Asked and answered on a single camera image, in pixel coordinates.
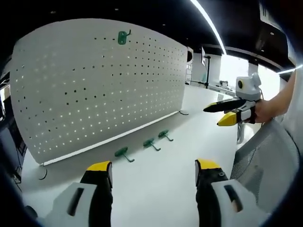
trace black ceiling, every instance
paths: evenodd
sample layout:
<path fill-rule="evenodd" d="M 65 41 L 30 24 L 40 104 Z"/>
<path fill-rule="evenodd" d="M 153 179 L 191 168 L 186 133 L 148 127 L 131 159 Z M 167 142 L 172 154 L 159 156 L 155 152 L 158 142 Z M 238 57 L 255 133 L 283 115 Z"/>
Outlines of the black ceiling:
<path fill-rule="evenodd" d="M 198 0 L 206 10 L 224 46 L 249 51 L 270 59 L 283 68 L 293 67 L 287 57 L 285 35 L 260 21 L 258 0 Z M 212 30 L 190 0 L 89 0 L 79 4 L 67 1 L 23 4 L 9 2 L 2 7 L 0 60 L 11 55 L 15 42 L 32 30 L 55 21 L 74 18 L 106 18 L 137 24 L 199 52 L 204 44 L 218 45 Z M 206 47 L 207 53 L 221 53 Z M 255 55 L 227 51 L 228 54 L 279 69 Z"/>

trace ceiling light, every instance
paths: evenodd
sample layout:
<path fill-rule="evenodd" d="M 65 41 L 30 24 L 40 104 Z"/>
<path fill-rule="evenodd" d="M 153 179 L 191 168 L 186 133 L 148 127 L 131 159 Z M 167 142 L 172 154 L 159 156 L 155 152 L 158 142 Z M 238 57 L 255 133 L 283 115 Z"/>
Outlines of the ceiling light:
<path fill-rule="evenodd" d="M 293 69 L 290 69 L 290 70 L 285 70 L 285 71 L 277 72 L 277 74 L 280 75 L 280 74 L 284 74 L 284 73 L 288 73 L 288 72 L 293 72 L 293 71 L 295 71 L 296 69 L 302 68 L 302 66 L 303 66 L 303 65 L 299 65 L 298 67 L 293 68 Z"/>
<path fill-rule="evenodd" d="M 200 11 L 200 13 L 204 16 L 205 20 L 208 22 L 210 28 L 214 32 L 214 35 L 216 36 L 216 38 L 217 38 L 217 40 L 218 40 L 218 42 L 221 46 L 221 49 L 222 49 L 223 53 L 226 54 L 226 50 L 225 50 L 223 42 L 222 42 L 222 40 L 219 36 L 219 33 L 218 33 L 217 29 L 215 28 L 212 20 L 210 19 L 210 17 L 206 13 L 206 11 L 202 8 L 202 6 L 200 5 L 200 3 L 197 0 L 190 0 L 190 1 L 197 7 L 197 9 Z"/>

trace mesh chair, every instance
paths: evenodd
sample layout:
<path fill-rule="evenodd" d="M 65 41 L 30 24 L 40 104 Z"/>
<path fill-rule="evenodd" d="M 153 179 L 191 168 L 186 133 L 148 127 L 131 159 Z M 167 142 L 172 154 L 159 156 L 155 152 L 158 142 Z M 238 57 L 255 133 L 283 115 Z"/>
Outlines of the mesh chair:
<path fill-rule="evenodd" d="M 272 212 L 286 194 L 299 168 L 300 154 L 276 121 L 266 124 L 237 150 L 231 179 L 256 196 L 258 206 Z"/>

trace green peg hook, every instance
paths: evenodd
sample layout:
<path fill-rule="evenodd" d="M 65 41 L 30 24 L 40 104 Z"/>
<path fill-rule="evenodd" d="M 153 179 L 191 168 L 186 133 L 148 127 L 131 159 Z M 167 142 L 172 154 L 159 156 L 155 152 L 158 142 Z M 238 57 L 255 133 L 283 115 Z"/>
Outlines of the green peg hook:
<path fill-rule="evenodd" d="M 153 148 L 155 148 L 156 151 L 161 150 L 161 148 L 156 148 L 156 147 L 154 146 L 154 144 L 153 144 L 153 141 L 154 141 L 154 140 L 155 140 L 154 138 L 151 138 L 151 139 L 145 141 L 145 142 L 143 143 L 143 146 L 144 146 L 145 148 L 148 148 L 148 147 L 152 146 Z"/>
<path fill-rule="evenodd" d="M 131 30 L 129 30 L 129 33 L 127 34 L 125 31 L 121 31 L 118 34 L 118 43 L 120 45 L 125 45 L 126 44 L 126 38 L 132 33 Z"/>
<path fill-rule="evenodd" d="M 116 156 L 116 157 L 124 156 L 124 157 L 127 159 L 127 161 L 133 162 L 134 159 L 129 159 L 129 158 L 125 155 L 126 152 L 127 152 L 127 150 L 128 150 L 128 147 L 121 148 L 120 150 L 118 150 L 118 151 L 115 152 L 115 156 Z"/>
<path fill-rule="evenodd" d="M 167 134 L 168 134 L 168 130 L 164 130 L 162 132 L 159 133 L 158 137 L 161 139 L 163 137 L 166 137 L 170 142 L 174 141 L 173 139 L 170 139 Z"/>

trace table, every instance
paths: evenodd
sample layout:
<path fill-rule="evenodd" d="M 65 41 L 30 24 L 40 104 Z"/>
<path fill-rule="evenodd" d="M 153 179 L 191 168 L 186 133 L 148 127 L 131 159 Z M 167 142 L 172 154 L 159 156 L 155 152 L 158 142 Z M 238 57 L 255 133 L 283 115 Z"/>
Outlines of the table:
<path fill-rule="evenodd" d="M 237 127 L 219 127 L 216 123 L 223 113 L 202 111 L 217 101 L 218 94 L 188 85 L 182 106 L 188 116 L 177 113 L 108 144 L 50 164 L 46 166 L 48 175 L 44 180 L 37 176 L 44 167 L 39 167 L 27 152 L 21 185 L 24 204 L 45 217 L 53 200 L 72 182 L 79 182 L 88 166 L 112 160 L 113 227 L 197 227 L 195 160 L 211 159 L 230 177 L 236 152 Z M 173 142 L 166 138 L 157 140 L 159 152 L 152 147 L 143 148 L 145 140 L 156 138 L 165 129 L 169 129 Z M 129 147 L 133 163 L 114 157 L 114 152 L 124 146 Z"/>

